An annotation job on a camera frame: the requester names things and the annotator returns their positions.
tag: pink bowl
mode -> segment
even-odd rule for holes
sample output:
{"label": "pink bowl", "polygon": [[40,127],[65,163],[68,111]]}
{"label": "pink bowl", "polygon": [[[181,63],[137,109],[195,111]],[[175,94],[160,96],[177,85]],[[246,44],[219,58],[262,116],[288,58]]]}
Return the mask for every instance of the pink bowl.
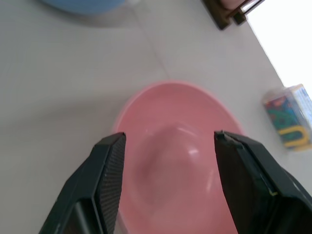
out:
{"label": "pink bowl", "polygon": [[127,134],[119,213],[129,234],[236,234],[215,158],[214,131],[242,133],[223,105],[183,82],[145,88],[114,132]]}

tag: white table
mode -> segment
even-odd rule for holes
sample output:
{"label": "white table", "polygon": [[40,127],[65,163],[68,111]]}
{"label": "white table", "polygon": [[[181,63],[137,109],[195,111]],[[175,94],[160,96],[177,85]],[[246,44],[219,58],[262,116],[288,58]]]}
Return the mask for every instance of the white table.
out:
{"label": "white table", "polygon": [[220,32],[200,0],[143,0],[91,19],[0,1],[0,231],[38,233],[64,182],[143,86],[202,86],[303,184],[261,105],[282,83],[246,23]]}

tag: blue bowl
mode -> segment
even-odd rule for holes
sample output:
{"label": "blue bowl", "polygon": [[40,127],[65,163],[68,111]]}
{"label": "blue bowl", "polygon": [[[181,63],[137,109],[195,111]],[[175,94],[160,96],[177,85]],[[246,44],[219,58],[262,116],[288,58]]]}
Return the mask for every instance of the blue bowl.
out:
{"label": "blue bowl", "polygon": [[125,0],[42,0],[63,11],[81,15],[100,14],[124,3]]}

